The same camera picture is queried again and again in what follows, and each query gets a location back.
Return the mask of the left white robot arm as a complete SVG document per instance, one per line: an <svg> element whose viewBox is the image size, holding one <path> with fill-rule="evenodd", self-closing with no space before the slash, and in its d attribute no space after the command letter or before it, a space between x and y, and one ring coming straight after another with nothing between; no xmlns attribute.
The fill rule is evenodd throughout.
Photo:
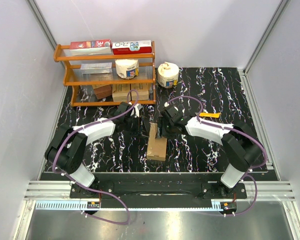
<svg viewBox="0 0 300 240"><path fill-rule="evenodd" d="M56 131L44 153L44 158L59 174L70 176L81 184L81 192L88 198L98 193L94 175L83 164L86 147L113 134L128 131L134 135L142 132L142 105L121 102L110 118L102 117L81 126L62 125Z"/></svg>

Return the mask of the yellow utility knife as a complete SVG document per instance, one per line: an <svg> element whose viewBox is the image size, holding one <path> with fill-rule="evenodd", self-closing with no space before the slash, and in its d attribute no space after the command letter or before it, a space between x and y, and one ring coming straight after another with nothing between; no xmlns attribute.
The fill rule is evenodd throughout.
<svg viewBox="0 0 300 240"><path fill-rule="evenodd" d="M201 112L199 114L199 116L202 118L215 118L215 119L218 119L220 115L221 115L220 113L206 113L206 112Z"/></svg>

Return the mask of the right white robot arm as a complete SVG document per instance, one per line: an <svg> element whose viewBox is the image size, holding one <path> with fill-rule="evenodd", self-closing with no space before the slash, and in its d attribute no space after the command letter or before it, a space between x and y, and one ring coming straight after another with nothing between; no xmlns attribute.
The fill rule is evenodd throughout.
<svg viewBox="0 0 300 240"><path fill-rule="evenodd" d="M235 193L237 183L265 150L257 136L244 122L217 123L204 120L197 115L184 115L177 107L167 105L157 119L157 137L172 139L178 135L200 137L223 147L228 158L228 166L217 186L217 192L223 198L229 198Z"/></svg>

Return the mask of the brown cardboard express box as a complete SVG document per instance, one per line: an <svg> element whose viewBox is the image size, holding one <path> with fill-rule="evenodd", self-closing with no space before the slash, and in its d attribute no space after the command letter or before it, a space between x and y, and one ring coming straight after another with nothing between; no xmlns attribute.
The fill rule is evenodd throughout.
<svg viewBox="0 0 300 240"><path fill-rule="evenodd" d="M146 158L153 161L166 161L167 154L167 139L157 138L158 125L150 123L149 137L147 143Z"/></svg>

